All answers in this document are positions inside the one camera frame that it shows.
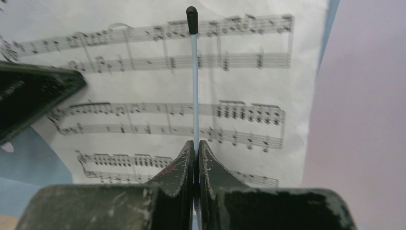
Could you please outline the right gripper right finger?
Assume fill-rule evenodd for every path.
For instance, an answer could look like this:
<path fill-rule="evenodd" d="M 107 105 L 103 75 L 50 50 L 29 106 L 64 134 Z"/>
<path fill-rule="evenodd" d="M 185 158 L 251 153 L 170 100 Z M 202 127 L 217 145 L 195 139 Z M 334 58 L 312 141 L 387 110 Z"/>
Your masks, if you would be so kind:
<path fill-rule="evenodd" d="M 238 180 L 199 144 L 204 230 L 353 230 L 355 222 L 336 192 L 321 188 L 253 188 Z"/>

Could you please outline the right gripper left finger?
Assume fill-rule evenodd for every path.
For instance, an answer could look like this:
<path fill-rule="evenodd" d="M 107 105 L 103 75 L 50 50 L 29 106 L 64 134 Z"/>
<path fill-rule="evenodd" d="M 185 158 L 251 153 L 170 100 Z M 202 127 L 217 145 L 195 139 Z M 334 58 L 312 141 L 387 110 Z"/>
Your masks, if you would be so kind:
<path fill-rule="evenodd" d="M 144 184 L 59 184 L 30 200 L 19 230 L 189 230 L 193 142 Z"/>

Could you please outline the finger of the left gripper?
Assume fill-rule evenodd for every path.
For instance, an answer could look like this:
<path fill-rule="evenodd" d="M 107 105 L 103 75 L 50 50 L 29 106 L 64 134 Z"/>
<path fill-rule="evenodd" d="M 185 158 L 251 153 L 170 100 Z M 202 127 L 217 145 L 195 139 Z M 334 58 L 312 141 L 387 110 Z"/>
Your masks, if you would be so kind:
<path fill-rule="evenodd" d="M 5 144 L 86 86 L 76 70 L 0 63 L 0 143 Z"/>

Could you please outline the light blue music stand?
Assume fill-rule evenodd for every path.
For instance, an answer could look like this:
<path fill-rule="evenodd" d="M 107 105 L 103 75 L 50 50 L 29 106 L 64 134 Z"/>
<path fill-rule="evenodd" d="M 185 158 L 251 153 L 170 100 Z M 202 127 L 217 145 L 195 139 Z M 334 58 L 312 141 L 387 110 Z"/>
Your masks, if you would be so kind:
<path fill-rule="evenodd" d="M 189 6 L 186 9 L 186 20 L 187 20 L 187 26 L 188 26 L 188 30 L 189 30 L 189 34 L 191 36 L 191 51 L 192 51 L 192 98 L 193 98 L 193 137 L 192 139 L 190 139 L 193 142 L 193 150 L 194 150 L 194 155 L 193 155 L 193 183 L 192 183 L 192 191 L 193 191 L 193 196 L 198 196 L 199 197 L 199 204 L 200 204 L 200 209 L 198 210 L 199 213 L 199 218 L 200 218 L 200 225 L 202 228 L 202 214 L 201 214 L 201 187 L 200 187 L 200 174 L 199 174 L 199 144 L 200 142 L 203 140 L 199 137 L 199 71 L 198 71 L 198 58 L 197 58 L 197 34 L 199 32 L 199 15 L 198 15 L 198 11 L 194 6 Z M 0 58 L 0 61 L 7 61 L 7 62 L 12 62 L 10 60 L 3 60 Z M 85 88 L 83 88 L 82 90 L 80 90 L 79 92 L 75 93 L 74 95 L 72 95 L 71 97 L 67 98 L 66 100 L 64 100 L 63 102 L 61 102 L 60 104 L 58 104 L 56 107 L 54 107 L 53 109 L 57 108 L 59 105 L 61 105 L 62 103 L 64 103 L 65 101 L 67 101 L 68 99 L 74 97 L 75 95 L 77 95 L 78 93 L 84 91 L 87 86 L 88 83 L 86 81 L 86 86 Z M 169 161 L 169 164 L 172 163 L 176 158 L 171 159 Z M 166 165 L 165 167 L 163 167 L 162 169 L 160 169 L 159 172 L 161 172 L 163 169 L 165 169 L 168 165 Z M 232 172 L 231 170 L 229 170 L 238 180 L 242 181 L 243 183 L 245 183 L 246 185 L 248 185 L 249 187 L 253 187 L 253 188 L 298 188 L 298 186 L 295 187 L 289 187 L 289 186 L 285 186 L 285 187 L 280 187 L 280 186 L 261 186 L 261 185 L 251 185 L 248 184 L 244 179 L 240 178 L 236 173 Z M 152 177 L 150 177 L 149 179 L 147 179 L 144 182 L 140 182 L 140 183 L 135 183 L 135 182 L 125 182 L 125 183 L 121 183 L 121 184 L 144 184 L 147 181 L 149 181 L 151 178 L 153 178 L 154 176 L 156 176 L 158 173 L 156 173 L 155 175 L 153 175 Z M 72 184 L 120 184 L 120 183 L 116 183 L 116 182 L 112 182 L 112 183 L 76 183 L 73 181 Z"/>

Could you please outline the sheet music page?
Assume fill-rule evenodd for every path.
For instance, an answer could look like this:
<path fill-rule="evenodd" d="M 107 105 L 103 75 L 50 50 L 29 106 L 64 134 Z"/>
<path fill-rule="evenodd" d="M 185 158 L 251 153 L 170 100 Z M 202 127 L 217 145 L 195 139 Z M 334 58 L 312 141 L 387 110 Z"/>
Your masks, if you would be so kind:
<path fill-rule="evenodd" d="M 328 0 L 3 0 L 1 59 L 88 83 L 32 129 L 76 183 L 158 173 L 193 137 L 189 6 L 199 137 L 248 184 L 300 185 Z"/>

